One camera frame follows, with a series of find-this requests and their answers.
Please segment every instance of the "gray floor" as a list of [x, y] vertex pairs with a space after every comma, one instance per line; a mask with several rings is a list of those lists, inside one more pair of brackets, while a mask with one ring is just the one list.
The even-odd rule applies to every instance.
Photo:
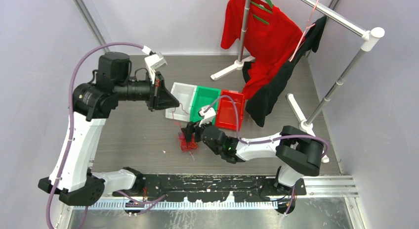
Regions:
[[[236, 56], [166, 56], [168, 66], [160, 68], [167, 89], [173, 82], [200, 85], [219, 89], [241, 91], [245, 82], [242, 72], [235, 71], [217, 81], [210, 75], [234, 62]], [[133, 70], [145, 67], [144, 57], [131, 58]], [[307, 59], [303, 57], [296, 66], [285, 91], [266, 117], [265, 126], [260, 128], [245, 113], [241, 137], [262, 137], [279, 132], [284, 125], [297, 127], [298, 122], [291, 110], [286, 94], [293, 93], [302, 111], [308, 115], [318, 104]], [[205, 145], [193, 153], [182, 153], [176, 139], [179, 127], [174, 120], [165, 118], [164, 111], [149, 112], [144, 102], [120, 102], [104, 126], [93, 170], [114, 171], [130, 166], [143, 173], [171, 174], [261, 174], [274, 175], [279, 159], [259, 158], [246, 163], [226, 163]], [[330, 141], [323, 115], [314, 121], [314, 133]], [[322, 175], [338, 175], [339, 169], [333, 150], [330, 162], [322, 164]]]

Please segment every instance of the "green bin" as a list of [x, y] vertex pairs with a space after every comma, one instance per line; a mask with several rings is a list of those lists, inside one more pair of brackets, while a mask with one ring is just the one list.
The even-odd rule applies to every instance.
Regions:
[[[218, 97], [220, 97], [221, 90], [215, 88], [201, 87], [198, 86], [194, 100], [192, 102], [190, 121], [197, 122], [202, 118], [199, 116], [199, 110], [201, 107], [206, 106], [214, 102]], [[218, 102], [213, 106], [214, 110], [218, 109]]]

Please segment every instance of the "clothes hanger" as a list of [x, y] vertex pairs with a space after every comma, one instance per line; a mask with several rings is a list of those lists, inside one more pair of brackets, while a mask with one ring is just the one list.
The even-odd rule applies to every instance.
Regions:
[[[271, 2], [271, 0], [264, 0], [268, 5], [269, 5], [269, 7], [270, 8], [273, 8], [273, 4], [272, 4], [272, 2]], [[264, 11], [267, 11], [268, 13], [271, 13], [272, 14], [272, 11], [270, 11], [270, 10], [268, 10], [268, 9], [266, 9], [264, 6], [262, 6], [262, 5], [259, 5], [259, 4], [257, 4], [256, 2], [253, 2], [253, 1], [251, 1], [251, 3], [253, 4], [253, 5], [256, 5], [257, 7], [259, 7], [260, 9], [262, 9], [262, 10], [264, 10]], [[254, 18], [256, 18], [256, 19], [258, 19], [259, 21], [261, 21], [262, 23], [264, 23], [264, 24], [266, 24], [266, 25], [269, 25], [269, 22], [267, 22], [266, 20], [263, 20], [262, 18], [260, 18], [260, 17], [258, 17], [258, 16], [256, 16], [256, 15], [253, 15], [253, 17]]]
[[302, 39], [304, 38], [305, 33], [307, 32], [307, 30], [309, 30], [311, 27], [315, 26], [316, 24], [312, 24], [310, 25], [310, 20], [313, 17], [314, 11], [316, 10], [317, 4], [319, 3], [319, 0], [316, 1], [316, 4], [314, 4], [313, 10], [311, 11], [310, 14], [310, 18], [308, 18], [307, 20], [307, 25], [305, 26], [304, 32], [301, 35], [300, 41], [298, 41], [297, 44], [297, 48], [295, 48], [294, 53], [292, 54], [292, 56], [289, 58], [289, 61], [291, 62], [294, 59], [295, 54], [297, 53], [298, 49], [300, 48], [300, 44], [302, 42]]

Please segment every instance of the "white pole connector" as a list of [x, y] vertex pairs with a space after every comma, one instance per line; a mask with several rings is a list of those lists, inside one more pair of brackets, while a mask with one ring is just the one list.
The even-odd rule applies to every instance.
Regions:
[[368, 38], [363, 37], [364, 39], [366, 39], [366, 41], [361, 46], [362, 51], [365, 51], [365, 52], [371, 51], [371, 49], [374, 48], [374, 46], [379, 41], [379, 39], [384, 36], [384, 33], [385, 31], [381, 27], [375, 27], [371, 31], [369, 31], [367, 33]]

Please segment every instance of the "white bin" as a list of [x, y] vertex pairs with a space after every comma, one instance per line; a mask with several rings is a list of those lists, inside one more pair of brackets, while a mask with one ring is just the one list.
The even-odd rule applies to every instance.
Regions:
[[172, 95], [179, 100], [187, 114], [183, 112], [181, 106], [179, 106], [178, 108], [166, 109], [166, 118], [189, 122], [189, 116], [196, 89], [197, 86], [195, 85], [183, 84], [179, 82], [173, 83], [170, 93], [172, 93]]

